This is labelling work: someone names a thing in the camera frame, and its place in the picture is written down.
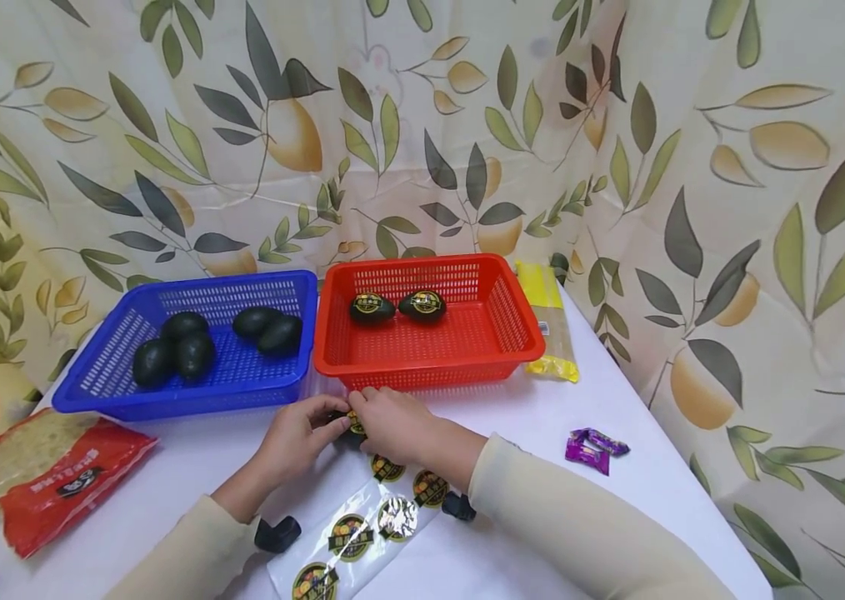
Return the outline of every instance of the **blue plastic basket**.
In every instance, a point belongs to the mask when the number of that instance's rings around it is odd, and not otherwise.
[[[61,413],[97,411],[120,421],[150,421],[295,402],[309,369],[317,304],[316,276],[282,271],[141,285],[120,299],[52,397]],[[272,360],[233,333],[248,306],[271,306],[302,319],[297,356]],[[166,318],[193,310],[209,321],[216,362],[199,385],[178,375],[162,390],[133,381],[133,353],[155,338]]]

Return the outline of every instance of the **red plastic basket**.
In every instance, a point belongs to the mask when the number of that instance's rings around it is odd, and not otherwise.
[[[418,290],[447,304],[436,323],[397,313],[381,326],[349,318],[357,294],[393,304]],[[545,350],[538,322],[515,274],[498,254],[337,264],[322,285],[313,365],[348,389],[411,390],[508,378]]]

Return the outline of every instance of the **yellow package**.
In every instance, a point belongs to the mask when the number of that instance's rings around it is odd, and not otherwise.
[[[559,295],[559,282],[553,267],[516,263],[519,286],[532,305],[532,313],[540,322],[545,340],[545,354],[526,365],[526,372],[544,377],[579,381],[579,367],[573,355],[573,340],[569,336],[566,311]]]

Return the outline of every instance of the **red bag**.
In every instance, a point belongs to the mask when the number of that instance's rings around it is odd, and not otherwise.
[[[157,439],[45,409],[0,435],[3,536],[29,558],[108,498]]]

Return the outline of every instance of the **person's left hand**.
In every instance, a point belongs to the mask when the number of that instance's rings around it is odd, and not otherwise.
[[[313,466],[329,443],[349,428],[348,417],[329,421],[330,413],[348,410],[346,400],[324,393],[283,406],[272,419],[250,463],[274,487],[297,478]]]

